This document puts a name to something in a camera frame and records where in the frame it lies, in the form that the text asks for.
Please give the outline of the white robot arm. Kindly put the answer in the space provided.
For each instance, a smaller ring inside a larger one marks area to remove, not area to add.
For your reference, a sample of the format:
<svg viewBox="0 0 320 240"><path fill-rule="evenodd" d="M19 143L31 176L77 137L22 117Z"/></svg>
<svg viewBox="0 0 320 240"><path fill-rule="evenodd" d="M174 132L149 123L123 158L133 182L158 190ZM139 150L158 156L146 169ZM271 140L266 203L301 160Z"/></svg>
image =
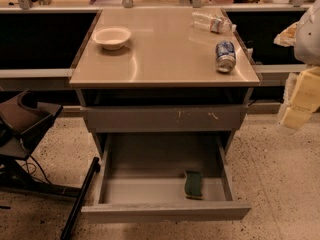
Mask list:
<svg viewBox="0 0 320 240"><path fill-rule="evenodd" d="M320 8L312 5L296 23L274 39L280 46L294 47L295 58L306 69L290 73L283 103L278 111L277 131L291 135L298 131L320 107Z"/></svg>

